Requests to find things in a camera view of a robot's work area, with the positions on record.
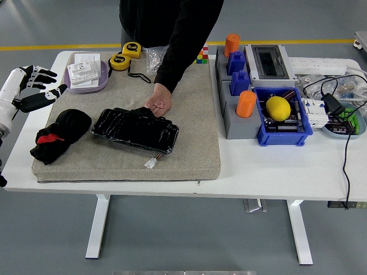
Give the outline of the person's left hand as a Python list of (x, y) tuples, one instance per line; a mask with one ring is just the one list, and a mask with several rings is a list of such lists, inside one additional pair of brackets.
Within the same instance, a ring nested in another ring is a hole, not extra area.
[(162, 84), (154, 84), (151, 97), (145, 102), (144, 107), (149, 109), (155, 117), (164, 116), (172, 106), (170, 91)]

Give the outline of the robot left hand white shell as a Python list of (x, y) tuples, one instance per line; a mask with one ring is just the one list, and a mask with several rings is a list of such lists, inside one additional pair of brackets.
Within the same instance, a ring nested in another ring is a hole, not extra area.
[[(24, 66), (11, 71), (1, 89), (1, 137), (12, 129), (12, 120), (17, 111), (29, 113), (53, 104), (67, 89), (62, 84), (46, 91), (46, 84), (56, 82), (57, 74), (40, 66)], [(20, 92), (26, 88), (42, 89), (43, 92), (21, 99)]]

